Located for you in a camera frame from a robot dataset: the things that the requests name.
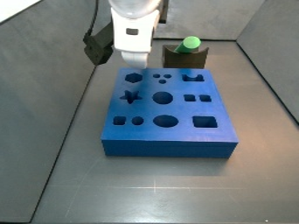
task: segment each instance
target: hexagonal hole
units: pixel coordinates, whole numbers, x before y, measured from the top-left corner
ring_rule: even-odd
[[[131,82],[131,83],[136,83],[139,81],[143,80],[143,75],[140,73],[130,73],[126,76],[126,81]]]

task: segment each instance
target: metal wall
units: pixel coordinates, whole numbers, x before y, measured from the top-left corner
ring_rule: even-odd
[[[264,0],[170,0],[167,23],[155,37],[235,40]]]
[[[238,43],[299,123],[299,1],[267,0]]]
[[[82,42],[94,9],[47,0],[0,25],[0,222],[33,215],[94,71]],[[98,28],[107,1],[99,14]]]

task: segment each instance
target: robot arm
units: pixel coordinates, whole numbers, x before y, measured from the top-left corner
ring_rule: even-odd
[[[115,30],[115,48],[131,67],[146,68],[159,22],[162,0],[108,0]]]
[[[91,27],[84,36],[84,51],[92,63],[104,64],[114,52],[112,45],[122,52],[126,63],[131,67],[146,68],[147,57],[152,49],[155,27],[166,23],[168,0],[108,0],[114,23],[91,36],[98,15],[99,0]]]

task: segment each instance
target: square hole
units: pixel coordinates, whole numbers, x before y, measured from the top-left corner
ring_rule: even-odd
[[[194,94],[186,94],[186,95],[183,96],[183,98],[184,98],[184,100],[186,100],[187,102],[195,102],[195,95],[194,95]]]
[[[115,125],[124,125],[127,122],[127,118],[124,116],[115,116],[114,124]]]
[[[218,122],[214,116],[194,116],[192,125],[195,128],[218,128]]]
[[[202,102],[211,102],[211,96],[207,94],[200,94],[200,101]]]

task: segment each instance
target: star-shaped hole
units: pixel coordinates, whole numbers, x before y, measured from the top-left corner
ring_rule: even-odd
[[[120,97],[120,99],[127,100],[128,104],[131,104],[135,100],[142,100],[143,99],[143,97],[140,97],[138,94],[139,94],[139,91],[131,92],[131,91],[127,90],[126,95],[123,95]]]

